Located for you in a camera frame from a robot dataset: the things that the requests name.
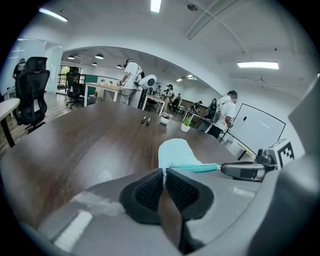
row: whiteboard frame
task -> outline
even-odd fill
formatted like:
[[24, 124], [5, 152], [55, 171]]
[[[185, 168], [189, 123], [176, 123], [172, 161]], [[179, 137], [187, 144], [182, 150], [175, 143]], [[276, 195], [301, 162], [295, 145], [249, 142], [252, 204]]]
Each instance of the whiteboard frame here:
[[[262, 111], [261, 109], [258, 109], [258, 108], [254, 107], [254, 106], [250, 106], [250, 105], [248, 105], [248, 104], [242, 103], [242, 104], [241, 104], [241, 107], [239, 108], [238, 113], [236, 113], [236, 116], [235, 116], [233, 122], [236, 120], [236, 118], [237, 118], [237, 116], [238, 116], [238, 114], [239, 114], [239, 112], [240, 112], [240, 110], [241, 110], [241, 108], [242, 108], [243, 105], [246, 105], [246, 106], [248, 106], [248, 107], [250, 107], [250, 108], [259, 110], [259, 111], [261, 111], [261, 112], [263, 112], [263, 113], [265, 113], [265, 114], [273, 117], [274, 119], [277, 119], [277, 120], [280, 121], [281, 123], [283, 123], [284, 126], [283, 126], [283, 129], [282, 129], [282, 131], [281, 131], [281, 133], [280, 133], [280, 136], [279, 136], [279, 138], [278, 138], [278, 140], [280, 140], [280, 137], [282, 136], [282, 133], [284, 132], [284, 130], [285, 130], [285, 128], [286, 128], [286, 123], [285, 123], [284, 121], [280, 120], [279, 118], [276, 118], [275, 116], [273, 116], [273, 115], [271, 115], [271, 114], [269, 114], [269, 113], [267, 113], [267, 112], [264, 112], [264, 111]], [[223, 135], [223, 137], [221, 138], [220, 141], [222, 141], [222, 139], [224, 138], [224, 136], [225, 136], [226, 134], [229, 134], [229, 135], [231, 135], [232, 137], [234, 137], [235, 139], [237, 139], [239, 142], [241, 142], [243, 145], [245, 145], [248, 149], [250, 149], [255, 155], [257, 155], [250, 147], [248, 147], [246, 144], [244, 144], [241, 140], [239, 140], [237, 137], [233, 136], [233, 135], [232, 135], [231, 133], [229, 133], [228, 131], [229, 131], [229, 128], [227, 129], [227, 131], [225, 132], [225, 134]]]

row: white pot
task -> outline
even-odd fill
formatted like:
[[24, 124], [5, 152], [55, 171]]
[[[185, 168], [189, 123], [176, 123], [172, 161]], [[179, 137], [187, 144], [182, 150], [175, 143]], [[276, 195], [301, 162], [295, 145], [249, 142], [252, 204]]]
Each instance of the white pot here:
[[190, 129], [190, 126], [185, 126], [184, 123], [181, 124], [181, 131], [183, 131], [184, 133], [189, 131], [189, 129]]
[[164, 125], [168, 124], [170, 119], [166, 119], [164, 118], [163, 116], [161, 116], [161, 119], [160, 119], [161, 123], [163, 123]]

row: office chair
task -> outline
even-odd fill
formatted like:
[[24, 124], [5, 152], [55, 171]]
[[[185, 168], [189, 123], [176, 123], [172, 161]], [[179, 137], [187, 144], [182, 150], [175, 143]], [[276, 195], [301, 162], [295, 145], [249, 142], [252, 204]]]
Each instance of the office chair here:
[[[25, 130], [33, 127], [29, 132], [39, 128], [45, 122], [47, 104], [44, 99], [45, 88], [49, 80], [50, 71], [46, 70], [46, 57], [30, 57], [15, 80], [16, 96], [20, 99], [18, 113], [15, 118], [18, 125], [29, 125]], [[39, 110], [35, 111], [34, 101], [37, 101]]]
[[80, 83], [80, 76], [81, 74], [77, 67], [70, 68], [70, 72], [66, 73], [66, 80], [68, 82], [67, 95], [72, 99], [66, 103], [66, 106], [72, 103], [70, 109], [72, 109], [72, 106], [77, 103], [84, 106], [85, 99], [83, 98], [83, 101], [80, 100], [80, 96], [85, 96], [85, 85]]

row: teal brush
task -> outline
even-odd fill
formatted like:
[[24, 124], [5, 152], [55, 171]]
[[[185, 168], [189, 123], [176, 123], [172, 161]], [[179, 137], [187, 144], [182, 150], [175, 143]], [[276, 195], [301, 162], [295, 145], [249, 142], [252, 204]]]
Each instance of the teal brush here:
[[179, 169], [182, 171], [188, 171], [192, 173], [209, 173], [218, 170], [219, 164], [217, 163], [208, 163], [202, 165], [193, 165], [193, 164], [181, 164], [181, 165], [170, 165], [170, 168]]

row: whiteboard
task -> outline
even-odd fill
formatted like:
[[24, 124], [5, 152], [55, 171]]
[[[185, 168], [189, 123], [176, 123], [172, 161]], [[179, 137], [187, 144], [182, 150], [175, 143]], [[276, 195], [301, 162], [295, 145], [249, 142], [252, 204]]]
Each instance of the whiteboard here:
[[259, 149], [277, 142], [285, 126], [284, 122], [274, 116], [242, 104], [228, 133], [257, 154]]

